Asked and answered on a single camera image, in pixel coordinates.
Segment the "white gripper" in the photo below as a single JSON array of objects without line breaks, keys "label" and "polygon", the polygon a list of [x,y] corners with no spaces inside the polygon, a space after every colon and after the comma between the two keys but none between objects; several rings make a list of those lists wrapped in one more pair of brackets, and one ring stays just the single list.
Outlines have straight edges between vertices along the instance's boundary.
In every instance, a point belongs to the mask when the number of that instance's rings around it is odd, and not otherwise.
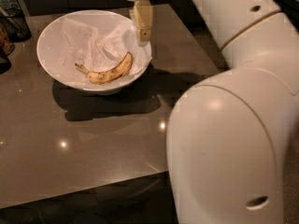
[{"label": "white gripper", "polygon": [[141,43],[147,43],[150,41],[153,8],[149,0],[128,0],[135,2],[134,5],[134,16],[135,25],[137,30],[137,38]]}]

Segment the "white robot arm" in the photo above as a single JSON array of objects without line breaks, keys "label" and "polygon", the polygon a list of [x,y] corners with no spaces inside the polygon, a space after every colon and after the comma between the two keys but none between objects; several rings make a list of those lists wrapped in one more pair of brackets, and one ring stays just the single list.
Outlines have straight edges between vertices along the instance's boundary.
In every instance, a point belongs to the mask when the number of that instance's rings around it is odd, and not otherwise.
[{"label": "white robot arm", "polygon": [[229,69],[190,87],[166,132],[179,224],[283,224],[299,34],[273,0],[192,0]]}]

